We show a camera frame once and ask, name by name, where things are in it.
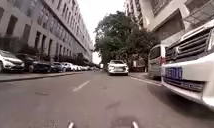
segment blue license plate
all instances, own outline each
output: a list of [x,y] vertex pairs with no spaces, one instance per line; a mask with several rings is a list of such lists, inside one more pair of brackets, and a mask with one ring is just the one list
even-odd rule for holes
[[182,67],[165,68],[165,76],[172,79],[182,79]]

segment sky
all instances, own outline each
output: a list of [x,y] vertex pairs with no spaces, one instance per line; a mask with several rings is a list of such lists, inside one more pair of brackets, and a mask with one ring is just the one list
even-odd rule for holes
[[[100,20],[110,13],[116,13],[117,10],[123,11],[125,0],[77,0],[79,3],[80,11],[88,32],[95,44],[95,28]],[[99,64],[101,58],[98,53],[93,54],[93,62]]]

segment asphalt road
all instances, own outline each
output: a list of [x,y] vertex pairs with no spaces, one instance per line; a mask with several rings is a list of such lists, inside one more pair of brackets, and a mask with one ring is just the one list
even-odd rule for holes
[[0,83],[0,128],[214,128],[214,113],[157,84],[87,72]]

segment green tree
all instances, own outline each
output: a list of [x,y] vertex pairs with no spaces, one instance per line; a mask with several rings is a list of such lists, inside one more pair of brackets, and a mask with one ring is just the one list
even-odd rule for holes
[[131,62],[134,55],[147,60],[149,50],[159,43],[152,32],[139,29],[130,17],[119,11],[105,16],[95,33],[95,51],[99,52],[104,64],[112,59]]

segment dark car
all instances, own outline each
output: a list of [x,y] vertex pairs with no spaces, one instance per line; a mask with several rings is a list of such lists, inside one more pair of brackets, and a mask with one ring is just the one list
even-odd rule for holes
[[62,68],[62,64],[59,62],[53,62],[51,64],[51,72],[61,72]]
[[26,72],[49,72],[50,64],[39,60],[36,56],[27,54],[16,54],[16,56],[24,61]]

